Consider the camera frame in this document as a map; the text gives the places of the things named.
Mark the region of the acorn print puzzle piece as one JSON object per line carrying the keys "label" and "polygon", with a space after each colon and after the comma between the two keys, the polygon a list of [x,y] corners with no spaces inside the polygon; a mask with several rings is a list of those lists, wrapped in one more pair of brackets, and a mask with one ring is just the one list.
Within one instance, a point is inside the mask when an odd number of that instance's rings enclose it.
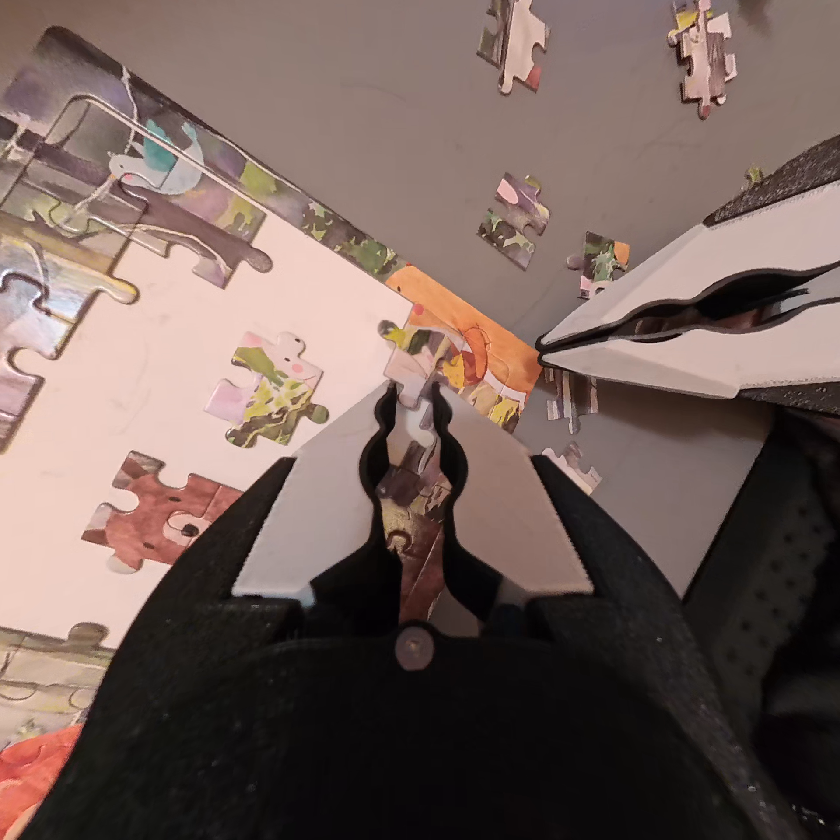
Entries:
{"label": "acorn print puzzle piece", "polygon": [[458,393],[486,416],[502,407],[517,415],[522,414],[526,394],[509,386],[509,365],[493,353],[487,331],[469,327],[460,337],[463,340],[461,358],[465,364],[465,379]]}

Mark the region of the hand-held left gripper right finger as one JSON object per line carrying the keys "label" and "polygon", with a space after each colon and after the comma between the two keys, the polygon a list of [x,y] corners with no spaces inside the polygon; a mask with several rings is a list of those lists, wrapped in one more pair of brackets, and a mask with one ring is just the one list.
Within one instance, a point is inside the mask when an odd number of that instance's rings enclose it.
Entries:
{"label": "hand-held left gripper right finger", "polygon": [[433,410],[451,486],[444,582],[456,601],[487,623],[498,606],[591,595],[592,580],[528,449],[439,385]]}

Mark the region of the jigsaw puzzle frame board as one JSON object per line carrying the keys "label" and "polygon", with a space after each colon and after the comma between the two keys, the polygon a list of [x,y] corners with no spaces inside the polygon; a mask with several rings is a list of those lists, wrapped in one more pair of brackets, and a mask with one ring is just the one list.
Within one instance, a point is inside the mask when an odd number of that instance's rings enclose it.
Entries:
{"label": "jigsaw puzzle frame board", "polygon": [[[195,474],[244,493],[389,380],[381,320],[444,331],[461,354],[462,312],[480,311],[48,28],[2,93],[2,751],[83,726],[173,566],[117,574],[81,539],[100,504],[136,507],[112,487],[130,451],[162,461],[171,487]],[[249,383],[231,363],[246,332],[306,344],[327,423],[301,420],[286,446],[226,440],[204,407],[220,380]],[[473,406],[462,363],[447,386]],[[392,466],[421,473],[438,457],[433,408],[399,412]]]}

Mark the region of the pink green puzzle piece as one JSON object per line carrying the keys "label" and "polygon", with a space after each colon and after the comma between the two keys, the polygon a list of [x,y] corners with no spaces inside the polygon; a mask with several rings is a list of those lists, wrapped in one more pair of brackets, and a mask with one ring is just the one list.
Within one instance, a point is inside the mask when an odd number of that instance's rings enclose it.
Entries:
{"label": "pink green puzzle piece", "polygon": [[323,371],[302,357],[305,350],[306,344],[292,332],[280,332],[273,340],[244,333],[231,363],[249,373],[248,384],[220,380],[204,407],[205,413],[227,423],[230,444],[252,448],[263,437],[286,446],[301,420],[328,422],[329,409],[314,400]]}

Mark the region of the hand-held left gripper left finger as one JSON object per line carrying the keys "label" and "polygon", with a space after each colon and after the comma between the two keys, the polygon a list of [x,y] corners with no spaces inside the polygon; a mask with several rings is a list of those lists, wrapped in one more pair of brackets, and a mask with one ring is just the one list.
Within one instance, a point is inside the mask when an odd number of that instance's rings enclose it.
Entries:
{"label": "hand-held left gripper left finger", "polygon": [[374,502],[363,488],[362,455],[382,430],[375,408],[396,395],[395,384],[379,385],[297,451],[232,596],[314,606],[316,578],[363,547],[371,534]]}

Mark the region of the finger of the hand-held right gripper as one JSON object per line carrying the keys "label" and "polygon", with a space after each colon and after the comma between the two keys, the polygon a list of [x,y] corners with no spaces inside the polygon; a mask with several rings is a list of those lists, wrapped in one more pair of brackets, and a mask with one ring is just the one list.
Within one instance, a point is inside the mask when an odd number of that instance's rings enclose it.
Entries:
{"label": "finger of the hand-held right gripper", "polygon": [[537,348],[576,343],[650,306],[699,300],[734,278],[835,266],[838,223],[839,187],[824,185],[726,222],[698,224],[581,304]]}
{"label": "finger of the hand-held right gripper", "polygon": [[545,345],[541,364],[609,382],[710,399],[837,400],[838,298],[741,331],[672,333]]}

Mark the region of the pale orange edged puzzle piece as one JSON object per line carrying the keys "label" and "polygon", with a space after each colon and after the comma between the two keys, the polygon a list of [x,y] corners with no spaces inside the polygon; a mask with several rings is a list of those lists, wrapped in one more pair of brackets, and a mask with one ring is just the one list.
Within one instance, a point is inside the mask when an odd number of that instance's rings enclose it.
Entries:
{"label": "pale orange edged puzzle piece", "polygon": [[456,361],[460,347],[446,332],[410,323],[399,327],[387,319],[378,323],[377,331],[393,346],[384,373],[398,385],[398,399],[406,409],[430,400],[434,383],[448,384],[445,366]]}

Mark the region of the assembled orange lion pieces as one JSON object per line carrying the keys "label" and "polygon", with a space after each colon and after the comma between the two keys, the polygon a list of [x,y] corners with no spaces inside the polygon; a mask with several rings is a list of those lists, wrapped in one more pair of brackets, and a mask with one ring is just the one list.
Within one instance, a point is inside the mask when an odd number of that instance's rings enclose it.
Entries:
{"label": "assembled orange lion pieces", "polygon": [[81,724],[17,742],[1,752],[1,838],[26,828],[74,749]]}

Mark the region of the jigsaw pieces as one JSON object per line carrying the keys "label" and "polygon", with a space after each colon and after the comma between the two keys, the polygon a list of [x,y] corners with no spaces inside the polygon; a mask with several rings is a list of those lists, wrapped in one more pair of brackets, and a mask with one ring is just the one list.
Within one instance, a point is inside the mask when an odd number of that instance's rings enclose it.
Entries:
{"label": "jigsaw pieces", "polygon": [[[532,11],[531,2],[489,2],[486,16],[494,25],[483,30],[477,55],[497,71],[499,92],[509,95],[515,82],[536,91],[541,68],[532,53],[536,47],[546,50],[550,28]],[[550,210],[539,195],[541,188],[535,176],[505,174],[478,228],[483,241],[521,270],[528,267],[535,248],[528,233],[541,235],[550,220]],[[542,373],[554,382],[555,395],[549,408],[560,411],[569,428],[568,439],[558,454],[551,448],[544,454],[585,494],[592,494],[602,477],[591,459],[582,454],[576,435],[581,418],[599,411],[595,378],[543,368],[531,345],[481,312],[468,315],[463,311],[455,324],[461,333],[469,327],[486,330],[493,353],[509,365],[509,386],[525,392],[527,401]],[[636,392],[642,407],[653,409],[654,414],[645,421],[650,425],[648,441],[620,440],[630,455],[650,457],[628,469],[629,479],[652,480],[654,488],[667,496],[681,492],[698,504],[706,495],[728,507],[760,449],[760,436],[750,428],[755,416],[700,403],[697,398],[661,396],[640,389]],[[488,417],[511,431],[520,415],[502,407],[493,409]]]}

